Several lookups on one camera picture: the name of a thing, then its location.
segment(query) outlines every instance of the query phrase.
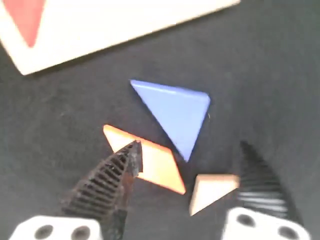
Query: dark gray table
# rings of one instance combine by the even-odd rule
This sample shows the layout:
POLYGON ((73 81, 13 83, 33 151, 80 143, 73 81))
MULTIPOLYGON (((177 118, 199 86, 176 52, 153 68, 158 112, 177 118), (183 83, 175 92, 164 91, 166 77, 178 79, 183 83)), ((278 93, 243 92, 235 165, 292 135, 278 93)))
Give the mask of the dark gray table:
POLYGON ((127 239, 218 240, 234 196, 190 218, 191 190, 197 173, 235 173, 240 140, 276 169, 318 238, 319 26, 317 0, 243 0, 27 77, 0 48, 0 238, 54 212, 112 153, 103 124, 173 147, 130 78, 205 91, 212 104, 189 164, 177 158, 187 194, 137 181, 127 239))

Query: small orange triangle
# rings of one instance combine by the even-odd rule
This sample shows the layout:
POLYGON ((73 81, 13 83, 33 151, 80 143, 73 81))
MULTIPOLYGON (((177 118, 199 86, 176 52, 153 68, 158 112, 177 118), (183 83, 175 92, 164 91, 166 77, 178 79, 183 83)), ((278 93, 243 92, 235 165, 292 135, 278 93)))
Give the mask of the small orange triangle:
POLYGON ((194 215, 239 187, 239 177, 231 174, 196 176, 189 212, 194 215))
POLYGON ((160 185, 179 194, 185 194, 186 188, 171 150, 151 141, 131 135, 110 125, 103 127, 104 135, 114 152, 134 140, 141 141, 143 172, 138 178, 160 185))

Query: blue triangle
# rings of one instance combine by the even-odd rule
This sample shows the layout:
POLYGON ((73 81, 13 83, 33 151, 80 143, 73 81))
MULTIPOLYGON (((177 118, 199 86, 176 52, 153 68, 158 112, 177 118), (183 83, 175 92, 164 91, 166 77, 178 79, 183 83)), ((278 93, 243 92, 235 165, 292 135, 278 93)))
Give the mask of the blue triangle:
POLYGON ((208 94, 138 80, 130 83, 184 160, 189 161, 210 104, 208 94))

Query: triangle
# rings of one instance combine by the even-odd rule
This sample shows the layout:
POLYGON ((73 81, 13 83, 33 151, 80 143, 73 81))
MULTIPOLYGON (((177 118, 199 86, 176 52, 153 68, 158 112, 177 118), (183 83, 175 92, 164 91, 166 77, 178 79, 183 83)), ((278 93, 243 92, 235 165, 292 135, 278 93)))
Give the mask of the triangle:
POLYGON ((141 141, 143 172, 139 172, 138 178, 179 194, 185 194, 185 185, 169 148, 131 135, 110 125, 105 125, 103 132, 114 152, 134 140, 141 141))
POLYGON ((45 0, 3 0, 26 44, 32 48, 37 39, 45 0))
POLYGON ((130 83, 188 162, 210 104, 208 94, 138 80, 130 83))
POLYGON ((239 177, 231 174, 196 176, 189 212, 194 215, 239 187, 239 177))

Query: screw hole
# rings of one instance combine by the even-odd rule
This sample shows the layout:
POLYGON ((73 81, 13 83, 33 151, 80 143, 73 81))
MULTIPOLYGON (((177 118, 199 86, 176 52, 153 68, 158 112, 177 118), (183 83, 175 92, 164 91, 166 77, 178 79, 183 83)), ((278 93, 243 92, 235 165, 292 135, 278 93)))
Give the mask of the screw hole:
POLYGON ((282 236, 286 239, 290 239, 290 240, 298 240, 299 239, 297 232, 287 226, 280 227, 278 233, 280 236, 282 236))
POLYGON ((44 225, 35 232, 34 237, 37 240, 46 239, 49 237, 54 230, 54 227, 52 225, 44 225))
POLYGON ((87 240, 90 237, 90 228, 87 226, 77 227, 72 235, 72 240, 87 240))
POLYGON ((236 220, 239 223, 241 223, 242 225, 245 225, 248 227, 255 227, 256 226, 254 219, 249 215, 241 214, 236 218, 236 220))

